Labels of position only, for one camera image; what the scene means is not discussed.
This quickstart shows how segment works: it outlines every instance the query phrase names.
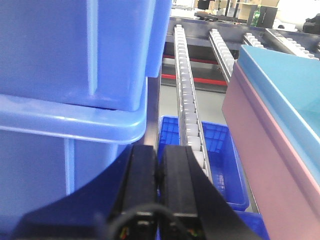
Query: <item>light blue lid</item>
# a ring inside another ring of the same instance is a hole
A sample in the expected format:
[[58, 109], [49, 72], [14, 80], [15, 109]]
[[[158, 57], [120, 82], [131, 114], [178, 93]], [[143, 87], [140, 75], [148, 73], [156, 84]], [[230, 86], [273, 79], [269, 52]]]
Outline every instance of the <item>light blue lid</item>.
[[243, 45], [238, 63], [320, 184], [320, 61]]

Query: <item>red stripe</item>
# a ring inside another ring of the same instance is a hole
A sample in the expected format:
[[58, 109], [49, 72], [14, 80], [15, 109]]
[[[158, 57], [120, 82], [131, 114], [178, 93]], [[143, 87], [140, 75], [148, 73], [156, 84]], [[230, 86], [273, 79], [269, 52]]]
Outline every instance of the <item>red stripe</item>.
[[[166, 74], [162, 73], [161, 77], [164, 79], [176, 79], [176, 75], [173, 74]], [[220, 85], [220, 86], [227, 86], [227, 83], [223, 80], [213, 80], [213, 79], [206, 79], [206, 78], [200, 78], [200, 77], [194, 77], [193, 81], [196, 83], [203, 83], [203, 84], [213, 84], [213, 85]]]
[[[175, 56], [171, 56], [171, 55], [163, 55], [163, 57], [165, 59], [175, 59]], [[215, 65], [218, 65], [217, 61], [212, 61], [212, 60], [203, 60], [203, 59], [190, 58], [190, 61], [197, 62], [197, 63], [203, 63], [203, 64], [215, 64]]]

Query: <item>roller conveyor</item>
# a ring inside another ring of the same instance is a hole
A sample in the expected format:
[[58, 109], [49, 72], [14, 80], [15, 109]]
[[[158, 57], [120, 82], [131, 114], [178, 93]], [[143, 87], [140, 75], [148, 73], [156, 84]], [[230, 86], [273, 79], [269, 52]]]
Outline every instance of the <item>roller conveyor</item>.
[[217, 29], [212, 29], [210, 31], [209, 40], [212, 45], [213, 53], [221, 66], [222, 73], [228, 83], [232, 75], [235, 59]]
[[273, 29], [266, 29], [266, 37], [279, 48], [281, 52], [296, 55], [302, 58], [316, 59], [314, 54], [306, 50], [299, 42], [290, 37], [284, 37], [281, 33]]
[[191, 146], [206, 176], [212, 182], [204, 131], [198, 113], [197, 97], [185, 31], [181, 25], [174, 28], [176, 85], [178, 96], [180, 145]]
[[247, 32], [243, 36], [243, 43], [249, 46], [254, 46], [256, 48], [265, 48], [260, 41], [250, 32]]

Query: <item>green bottle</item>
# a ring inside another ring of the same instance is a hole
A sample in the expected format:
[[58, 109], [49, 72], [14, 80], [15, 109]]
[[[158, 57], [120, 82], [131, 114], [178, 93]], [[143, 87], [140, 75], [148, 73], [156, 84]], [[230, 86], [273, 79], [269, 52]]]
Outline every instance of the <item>green bottle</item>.
[[253, 27], [257, 26], [259, 17], [260, 17], [260, 6], [258, 6], [258, 8], [255, 10], [255, 12], [253, 14], [251, 26], [253, 26]]

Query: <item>metal rail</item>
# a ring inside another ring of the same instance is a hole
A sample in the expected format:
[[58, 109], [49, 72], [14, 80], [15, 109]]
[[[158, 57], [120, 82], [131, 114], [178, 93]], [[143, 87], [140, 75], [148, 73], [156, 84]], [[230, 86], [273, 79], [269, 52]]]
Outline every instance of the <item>metal rail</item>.
[[214, 56], [221, 66], [222, 74], [228, 84], [234, 69], [235, 59], [217, 29], [210, 31], [209, 40]]
[[286, 38], [278, 31], [273, 29], [266, 29], [265, 33], [265, 36], [269, 39], [269, 41], [277, 46], [281, 52], [296, 55], [302, 58], [319, 60], [314, 54], [310, 53], [292, 38]]
[[203, 172], [210, 182], [213, 182], [205, 135], [198, 113], [199, 108], [191, 72], [185, 30], [179, 24], [174, 27], [174, 54], [179, 107], [180, 145], [191, 146], [193, 154]]
[[159, 120], [159, 99], [161, 85], [161, 68], [158, 77], [148, 77], [148, 103], [146, 114], [146, 129], [143, 137], [135, 144], [150, 145], [158, 150], [158, 120]]

